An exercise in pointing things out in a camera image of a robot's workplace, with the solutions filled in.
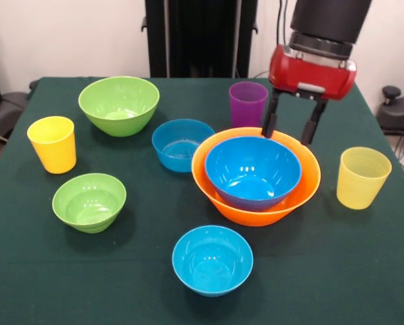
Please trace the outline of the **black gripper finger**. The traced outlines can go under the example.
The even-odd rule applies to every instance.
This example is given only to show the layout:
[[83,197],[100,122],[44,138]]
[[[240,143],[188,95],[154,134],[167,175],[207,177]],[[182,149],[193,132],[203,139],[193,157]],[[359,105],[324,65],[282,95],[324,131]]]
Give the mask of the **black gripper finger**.
[[271,138],[275,130],[275,125],[277,122],[277,107],[279,97],[280,97],[280,90],[273,89],[269,99],[269,104],[267,107],[267,112],[265,115],[261,133],[266,138]]
[[302,145],[308,146],[312,143],[320,118],[326,109],[326,105],[327,105],[326,100],[317,101],[313,109],[312,115],[303,129],[303,133],[300,140]]

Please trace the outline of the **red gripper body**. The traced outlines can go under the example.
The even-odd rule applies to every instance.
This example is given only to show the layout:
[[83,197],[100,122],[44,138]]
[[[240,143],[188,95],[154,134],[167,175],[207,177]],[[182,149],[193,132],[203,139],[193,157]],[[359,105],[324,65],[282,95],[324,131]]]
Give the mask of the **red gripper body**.
[[357,66],[352,60],[336,60],[278,45],[271,57],[269,80],[289,93],[308,91],[323,99],[341,100],[352,88]]

